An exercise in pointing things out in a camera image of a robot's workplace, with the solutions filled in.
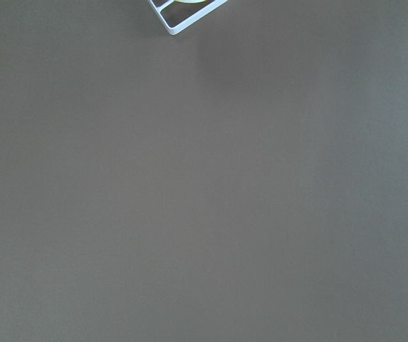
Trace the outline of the white cup rack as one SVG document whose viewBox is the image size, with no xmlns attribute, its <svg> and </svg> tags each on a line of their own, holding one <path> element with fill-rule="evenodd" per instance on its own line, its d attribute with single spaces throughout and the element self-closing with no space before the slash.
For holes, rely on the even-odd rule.
<svg viewBox="0 0 408 342">
<path fill-rule="evenodd" d="M 182 32 L 227 0 L 148 0 L 167 32 L 174 36 Z"/>
</svg>

